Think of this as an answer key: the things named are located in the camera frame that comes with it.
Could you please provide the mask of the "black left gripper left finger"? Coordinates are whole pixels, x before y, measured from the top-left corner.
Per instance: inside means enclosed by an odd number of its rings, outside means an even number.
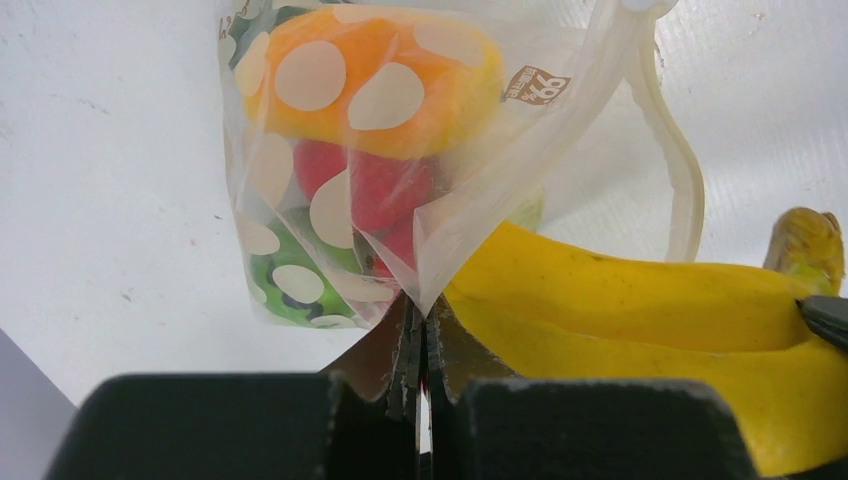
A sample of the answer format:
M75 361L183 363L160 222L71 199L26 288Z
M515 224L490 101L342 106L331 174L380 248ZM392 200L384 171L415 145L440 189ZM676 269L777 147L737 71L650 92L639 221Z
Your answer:
M316 373L127 374L83 402L50 479L416 479L417 315L382 321Z

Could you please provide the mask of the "yellow fake banana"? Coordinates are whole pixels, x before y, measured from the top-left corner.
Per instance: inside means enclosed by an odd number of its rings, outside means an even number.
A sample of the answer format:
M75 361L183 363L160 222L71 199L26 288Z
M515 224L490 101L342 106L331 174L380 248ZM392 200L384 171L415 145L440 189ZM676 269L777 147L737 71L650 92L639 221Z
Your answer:
M523 376L707 384L757 471L780 477L847 454L847 355L799 307L836 297L844 277L836 216L794 207L778 217L760 266L627 260L504 222L444 294Z

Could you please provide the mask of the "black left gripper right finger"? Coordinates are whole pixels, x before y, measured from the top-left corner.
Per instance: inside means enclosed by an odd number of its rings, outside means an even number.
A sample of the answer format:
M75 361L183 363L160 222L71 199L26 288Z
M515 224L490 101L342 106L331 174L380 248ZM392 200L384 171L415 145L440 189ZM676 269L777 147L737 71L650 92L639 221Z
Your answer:
M425 322L436 479L754 479L728 406L682 379L524 378L445 299Z

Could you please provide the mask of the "clear zip top bag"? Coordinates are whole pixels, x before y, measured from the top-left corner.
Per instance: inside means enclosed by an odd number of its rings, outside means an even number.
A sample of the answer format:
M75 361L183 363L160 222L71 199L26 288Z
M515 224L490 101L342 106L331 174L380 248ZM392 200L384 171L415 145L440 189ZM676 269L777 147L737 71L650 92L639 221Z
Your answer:
M696 257L704 182L660 90L669 1L217 1L226 185L262 322L369 329L429 310L504 220L536 230L615 128L657 144L669 227Z

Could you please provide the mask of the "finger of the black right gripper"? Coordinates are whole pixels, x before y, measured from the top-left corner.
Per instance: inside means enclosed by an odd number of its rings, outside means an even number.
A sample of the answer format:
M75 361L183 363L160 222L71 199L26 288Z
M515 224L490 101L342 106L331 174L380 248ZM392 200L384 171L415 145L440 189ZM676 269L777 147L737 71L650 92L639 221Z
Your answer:
M847 299L812 295L796 301L808 328L837 349L847 351Z

